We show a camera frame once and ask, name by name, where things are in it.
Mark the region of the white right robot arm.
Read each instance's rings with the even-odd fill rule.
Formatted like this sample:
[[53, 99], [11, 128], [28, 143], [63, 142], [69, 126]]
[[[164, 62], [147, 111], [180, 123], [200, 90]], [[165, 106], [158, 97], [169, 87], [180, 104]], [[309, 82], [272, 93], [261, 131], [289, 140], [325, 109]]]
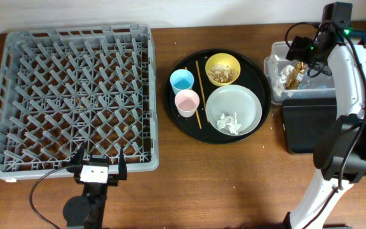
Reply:
[[338, 200], [366, 176], [366, 32], [346, 19], [323, 20], [314, 38], [295, 37], [293, 59], [331, 70], [336, 121], [315, 145], [313, 180], [286, 228], [323, 228]]

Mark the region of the grey dishwasher rack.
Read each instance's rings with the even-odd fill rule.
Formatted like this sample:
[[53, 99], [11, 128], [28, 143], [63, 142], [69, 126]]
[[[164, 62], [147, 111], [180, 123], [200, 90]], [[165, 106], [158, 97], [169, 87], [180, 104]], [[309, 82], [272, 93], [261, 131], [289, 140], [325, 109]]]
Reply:
[[0, 179], [15, 182], [83, 160], [123, 157], [129, 172], [159, 164], [156, 67], [146, 24], [18, 31], [0, 67]]

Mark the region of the pale green plate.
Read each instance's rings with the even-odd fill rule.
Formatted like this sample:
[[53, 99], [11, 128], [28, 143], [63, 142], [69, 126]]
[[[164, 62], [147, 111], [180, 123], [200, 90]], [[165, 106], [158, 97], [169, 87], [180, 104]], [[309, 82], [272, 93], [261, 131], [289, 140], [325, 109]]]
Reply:
[[[217, 121], [224, 113], [232, 116], [236, 112], [241, 124], [239, 134], [230, 134], [228, 129], [217, 129]], [[206, 114], [212, 127], [224, 135], [240, 136], [251, 133], [262, 120], [262, 105], [257, 96], [240, 85], [226, 85], [214, 90], [206, 102]]]

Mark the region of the blue plastic cup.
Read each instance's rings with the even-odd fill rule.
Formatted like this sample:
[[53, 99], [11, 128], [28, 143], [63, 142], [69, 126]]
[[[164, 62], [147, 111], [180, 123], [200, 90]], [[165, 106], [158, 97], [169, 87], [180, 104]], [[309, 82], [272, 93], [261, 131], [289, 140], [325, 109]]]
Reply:
[[170, 76], [170, 84], [175, 95], [182, 90], [191, 90], [194, 85], [193, 74], [186, 69], [178, 69]]

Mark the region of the food scraps pile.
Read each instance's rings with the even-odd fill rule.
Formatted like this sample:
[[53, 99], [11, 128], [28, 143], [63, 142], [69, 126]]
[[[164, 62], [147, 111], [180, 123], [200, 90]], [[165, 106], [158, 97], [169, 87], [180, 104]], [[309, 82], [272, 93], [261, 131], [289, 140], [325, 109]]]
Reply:
[[238, 72], [230, 66], [216, 64], [209, 69], [208, 75], [215, 82], [229, 83], [234, 81], [238, 75]]

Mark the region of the left wooden chopstick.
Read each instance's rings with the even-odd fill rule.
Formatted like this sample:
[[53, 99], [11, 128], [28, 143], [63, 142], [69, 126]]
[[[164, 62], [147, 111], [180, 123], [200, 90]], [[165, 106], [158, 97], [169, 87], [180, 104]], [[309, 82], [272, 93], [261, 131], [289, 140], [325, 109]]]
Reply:
[[198, 121], [199, 129], [201, 130], [202, 129], [202, 126], [201, 126], [201, 120], [200, 120], [200, 116], [199, 116], [198, 110], [196, 110], [195, 113], [196, 113], [196, 119]]

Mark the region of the white tissue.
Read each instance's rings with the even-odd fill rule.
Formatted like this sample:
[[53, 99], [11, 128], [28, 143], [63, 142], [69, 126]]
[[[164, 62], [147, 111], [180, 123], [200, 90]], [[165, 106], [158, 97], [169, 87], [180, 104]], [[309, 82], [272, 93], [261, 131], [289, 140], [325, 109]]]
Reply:
[[222, 130], [228, 129], [230, 134], [238, 135], [241, 124], [238, 123], [236, 112], [232, 116], [226, 116], [224, 113], [221, 114], [220, 120], [217, 121], [217, 129]]

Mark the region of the black rectangular tray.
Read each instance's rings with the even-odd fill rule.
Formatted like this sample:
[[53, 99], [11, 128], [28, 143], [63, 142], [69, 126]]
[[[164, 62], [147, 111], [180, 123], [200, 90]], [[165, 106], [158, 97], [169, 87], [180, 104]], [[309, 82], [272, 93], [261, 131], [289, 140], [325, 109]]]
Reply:
[[336, 99], [287, 99], [281, 105], [281, 113], [287, 151], [312, 153], [316, 142], [336, 120]]

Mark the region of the right wooden chopstick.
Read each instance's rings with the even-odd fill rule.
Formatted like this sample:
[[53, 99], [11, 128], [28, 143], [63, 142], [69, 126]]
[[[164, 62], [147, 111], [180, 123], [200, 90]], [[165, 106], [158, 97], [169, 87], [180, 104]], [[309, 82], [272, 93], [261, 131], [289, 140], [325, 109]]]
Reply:
[[202, 80], [201, 80], [200, 67], [199, 67], [199, 64], [198, 64], [197, 60], [195, 60], [195, 64], [196, 64], [196, 72], [197, 72], [199, 86], [200, 86], [201, 99], [202, 99], [202, 102], [203, 102], [204, 113], [205, 113], [207, 122], [210, 123], [210, 121], [208, 119], [208, 116], [206, 114], [206, 100], [205, 100], [205, 94], [204, 94], [203, 84], [202, 84]]

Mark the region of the gold snack wrapper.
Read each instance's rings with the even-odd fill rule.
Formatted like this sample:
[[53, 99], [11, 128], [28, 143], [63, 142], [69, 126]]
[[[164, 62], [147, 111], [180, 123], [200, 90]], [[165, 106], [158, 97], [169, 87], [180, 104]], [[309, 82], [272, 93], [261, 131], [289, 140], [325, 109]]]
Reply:
[[305, 72], [306, 72], [306, 64], [303, 62], [297, 63], [289, 74], [289, 77], [285, 84], [285, 89], [296, 90], [299, 87]]

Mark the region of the yellow bowl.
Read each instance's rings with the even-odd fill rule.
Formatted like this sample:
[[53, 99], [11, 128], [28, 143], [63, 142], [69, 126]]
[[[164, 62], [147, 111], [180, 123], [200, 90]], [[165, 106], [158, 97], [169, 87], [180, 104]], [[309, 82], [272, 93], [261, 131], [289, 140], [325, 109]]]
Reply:
[[212, 55], [205, 64], [205, 72], [209, 81], [218, 87], [232, 84], [241, 73], [239, 60], [228, 53]]

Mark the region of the wooden chopstick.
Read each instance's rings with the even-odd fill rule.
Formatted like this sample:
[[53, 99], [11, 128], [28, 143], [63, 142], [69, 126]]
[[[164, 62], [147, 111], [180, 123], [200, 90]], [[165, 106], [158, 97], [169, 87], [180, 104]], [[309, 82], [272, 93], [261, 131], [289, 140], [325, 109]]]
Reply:
[[199, 129], [201, 130], [202, 129], [202, 126], [201, 126], [201, 120], [200, 120], [200, 116], [199, 116], [198, 110], [196, 110], [195, 113], [196, 113], [196, 119], [198, 121]]
[[203, 102], [204, 113], [205, 113], [207, 122], [210, 123], [210, 121], [208, 119], [208, 116], [206, 114], [206, 100], [205, 100], [205, 94], [204, 94], [203, 84], [202, 84], [202, 80], [201, 80], [200, 67], [199, 67], [199, 64], [198, 64], [197, 60], [195, 60], [195, 64], [196, 64], [196, 72], [197, 72], [199, 86], [200, 86], [201, 99], [202, 99], [202, 102]]

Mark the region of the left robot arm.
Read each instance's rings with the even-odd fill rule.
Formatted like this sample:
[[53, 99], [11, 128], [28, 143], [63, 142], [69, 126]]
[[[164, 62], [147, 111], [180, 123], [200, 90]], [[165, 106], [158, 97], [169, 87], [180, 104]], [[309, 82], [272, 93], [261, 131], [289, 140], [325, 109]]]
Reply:
[[75, 182], [83, 185], [83, 192], [65, 203], [63, 216], [67, 228], [102, 228], [108, 187], [117, 186], [120, 180], [127, 179], [123, 148], [119, 152], [117, 174], [109, 173], [111, 161], [108, 156], [92, 155], [88, 162], [84, 162], [84, 152], [82, 144], [72, 154], [67, 169], [74, 174]]

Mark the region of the pink plastic cup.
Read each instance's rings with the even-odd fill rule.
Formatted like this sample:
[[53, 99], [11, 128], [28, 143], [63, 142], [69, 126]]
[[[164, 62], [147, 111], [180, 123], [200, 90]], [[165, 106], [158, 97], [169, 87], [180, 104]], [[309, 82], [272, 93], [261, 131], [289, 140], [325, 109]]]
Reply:
[[179, 114], [184, 118], [191, 117], [200, 104], [200, 97], [194, 90], [181, 90], [174, 99]]

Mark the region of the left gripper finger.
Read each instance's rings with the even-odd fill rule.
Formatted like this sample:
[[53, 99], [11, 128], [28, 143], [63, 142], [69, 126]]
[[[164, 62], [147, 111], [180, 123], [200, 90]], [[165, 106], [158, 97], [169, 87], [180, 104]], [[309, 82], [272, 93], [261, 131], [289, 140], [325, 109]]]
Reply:
[[127, 180], [127, 173], [128, 172], [127, 172], [124, 151], [123, 151], [123, 147], [121, 147], [120, 152], [119, 152], [119, 162], [118, 162], [118, 179]]
[[71, 156], [71, 165], [81, 165], [85, 152], [85, 143], [81, 143], [77, 151]]

